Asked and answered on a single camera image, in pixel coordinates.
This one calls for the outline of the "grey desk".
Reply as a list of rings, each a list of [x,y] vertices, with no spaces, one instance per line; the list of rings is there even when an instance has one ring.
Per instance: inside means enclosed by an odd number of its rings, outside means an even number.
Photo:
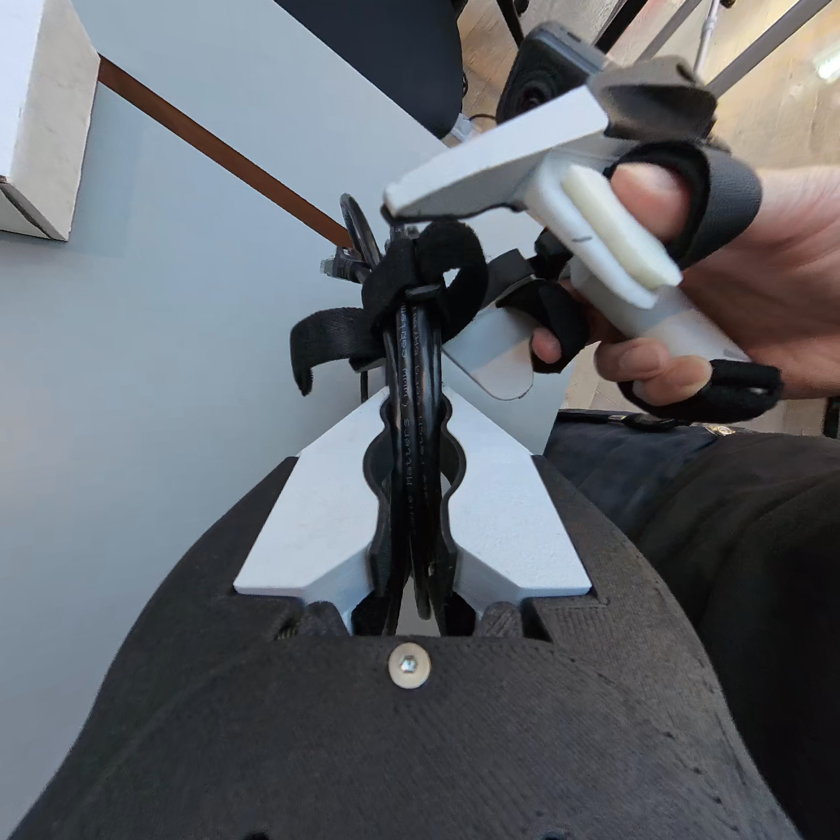
[[[98,53],[333,219],[445,148],[274,2],[74,2]],[[291,326],[333,245],[99,86],[70,240],[2,234],[2,838],[183,554],[359,404]]]

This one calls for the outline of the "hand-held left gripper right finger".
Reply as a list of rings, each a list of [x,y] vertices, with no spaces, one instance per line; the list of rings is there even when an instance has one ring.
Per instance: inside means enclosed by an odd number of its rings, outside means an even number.
[[[538,460],[445,387],[440,429],[436,622],[443,636],[471,635],[504,602],[587,595],[592,582]]]

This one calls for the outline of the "black key fob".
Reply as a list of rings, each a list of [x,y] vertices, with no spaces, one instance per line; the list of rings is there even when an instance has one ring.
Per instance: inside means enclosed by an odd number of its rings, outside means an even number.
[[[646,434],[665,434],[678,428],[688,427],[690,421],[672,418],[659,418],[643,413],[611,413],[606,421],[609,424],[622,425],[634,431]]]

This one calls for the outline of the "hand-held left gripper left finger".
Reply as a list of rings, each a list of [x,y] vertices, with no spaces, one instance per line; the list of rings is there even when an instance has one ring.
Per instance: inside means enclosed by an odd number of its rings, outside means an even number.
[[[386,388],[305,447],[234,580],[241,595],[332,603],[348,630],[372,592],[368,551],[379,502],[364,454],[384,431]]]

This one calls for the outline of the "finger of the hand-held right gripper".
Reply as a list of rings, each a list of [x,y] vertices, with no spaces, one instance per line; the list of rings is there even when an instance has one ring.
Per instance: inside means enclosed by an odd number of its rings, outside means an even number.
[[[444,343],[443,353],[486,394],[511,402],[532,388],[531,341],[536,327],[528,314],[491,303]]]
[[[592,91],[573,89],[404,174],[385,188],[383,215],[394,222],[426,222],[498,207],[520,212],[524,184],[545,155],[602,133],[607,124]]]

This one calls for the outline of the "person's dark clothing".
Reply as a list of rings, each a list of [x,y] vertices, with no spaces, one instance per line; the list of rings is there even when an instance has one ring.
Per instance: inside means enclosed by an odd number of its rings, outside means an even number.
[[[838,838],[838,440],[608,414],[560,412],[544,457],[667,584],[803,837]]]

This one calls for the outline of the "white cardboard box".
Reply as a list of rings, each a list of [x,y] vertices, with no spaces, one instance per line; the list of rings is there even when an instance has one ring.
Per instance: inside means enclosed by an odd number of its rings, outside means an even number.
[[[3,232],[69,239],[99,66],[72,2],[1,2]]]

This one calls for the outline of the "person's right hand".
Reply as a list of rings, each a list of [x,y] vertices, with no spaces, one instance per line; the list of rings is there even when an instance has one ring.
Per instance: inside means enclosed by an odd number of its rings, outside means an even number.
[[[689,268],[681,289],[753,361],[780,370],[784,399],[839,394],[839,170],[759,172],[762,204],[751,225]],[[612,189],[664,243],[687,222],[683,180],[652,164],[619,166]],[[656,339],[626,339],[589,310],[594,367],[605,381],[639,382],[651,406],[682,402],[711,378],[711,364],[675,356]]]

